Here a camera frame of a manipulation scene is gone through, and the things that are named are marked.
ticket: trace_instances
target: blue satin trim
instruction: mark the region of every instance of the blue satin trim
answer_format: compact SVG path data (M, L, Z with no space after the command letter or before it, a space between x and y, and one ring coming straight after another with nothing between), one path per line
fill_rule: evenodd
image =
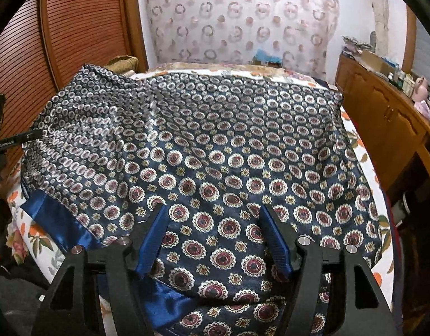
M102 248L98 241L75 217L69 209L44 191L36 189L21 206L36 221L65 253L80 244L86 249ZM189 298L168 285L149 277L139 279L137 288L146 316L154 330L164 332L197 306L195 298ZM106 277L98 278L98 289L107 298Z
M88 250L103 246L72 216L67 207L40 189L33 191L21 208L53 238L64 253L78 244Z

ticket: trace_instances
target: box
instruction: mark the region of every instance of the box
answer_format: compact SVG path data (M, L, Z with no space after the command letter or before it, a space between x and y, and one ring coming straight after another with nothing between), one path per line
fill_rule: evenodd
M355 56L355 60L368 71L380 72L385 76L388 76L389 73L394 74L395 72L393 67L369 50L364 50L360 56Z

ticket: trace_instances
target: cabinet handle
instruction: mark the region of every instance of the cabinet handle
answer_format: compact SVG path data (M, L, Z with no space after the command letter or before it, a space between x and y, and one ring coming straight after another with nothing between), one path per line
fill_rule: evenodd
M383 117L384 117L385 119L388 119L388 118L386 117L386 115L388 114L389 109L390 109L390 107L389 107L389 106L387 106L387 107L386 107L386 110L385 110L385 114L383 115Z
M394 110L393 110L393 109L391 109L391 111L389 112L388 117L386 118L386 119L387 119L387 121L390 121L390 120L391 120L391 117L393 116L393 112L394 112Z

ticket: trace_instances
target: pink figurine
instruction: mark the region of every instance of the pink figurine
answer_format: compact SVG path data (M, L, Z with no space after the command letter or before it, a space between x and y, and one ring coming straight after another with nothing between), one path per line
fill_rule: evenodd
M427 97L429 95L429 92L427 90L428 81L426 78L418 78L416 79L416 85L414 87L414 92L411 97L411 99L414 102L421 102L421 101L427 101Z

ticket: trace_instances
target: cabinet door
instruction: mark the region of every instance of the cabinet door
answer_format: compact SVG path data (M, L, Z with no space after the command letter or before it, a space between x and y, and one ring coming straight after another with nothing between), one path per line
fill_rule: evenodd
M384 190L393 184L408 164L424 136L425 129L416 117L402 103L391 102L386 139L381 149L385 167L380 173L380 184Z
M377 174L381 171L380 166L384 166L386 161L381 154L381 145L386 136L388 121L386 115L390 111L391 94L378 81L369 85L366 102L363 103L366 122L360 126L359 134L369 153Z
M352 69L352 62L349 58L340 56L340 62L338 64L337 76L335 77L335 86L337 86L340 91L344 92L347 86L347 79L350 75Z
M344 109L357 126L359 133L361 133L362 126L366 124L367 111L370 108L367 102L370 90L367 76L369 73L358 67L351 75L350 84L344 93Z

